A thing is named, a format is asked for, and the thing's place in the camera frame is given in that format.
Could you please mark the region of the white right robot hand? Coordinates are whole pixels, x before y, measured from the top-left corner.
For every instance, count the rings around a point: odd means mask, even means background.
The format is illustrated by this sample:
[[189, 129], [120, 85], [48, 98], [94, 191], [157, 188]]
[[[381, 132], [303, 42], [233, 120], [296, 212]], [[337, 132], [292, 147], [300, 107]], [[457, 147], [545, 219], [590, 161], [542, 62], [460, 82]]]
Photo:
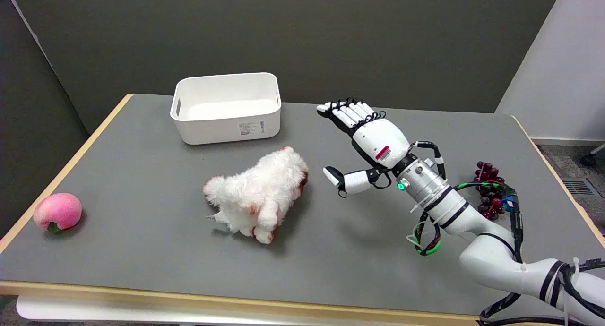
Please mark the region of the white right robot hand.
[[340, 197], [379, 188], [381, 175], [395, 169], [410, 152], [411, 143], [400, 128], [386, 118], [385, 111], [375, 111], [363, 100], [349, 97], [316, 107], [317, 113], [331, 120], [351, 138], [352, 147], [370, 165], [369, 169], [343, 174], [332, 166], [323, 173], [338, 189]]

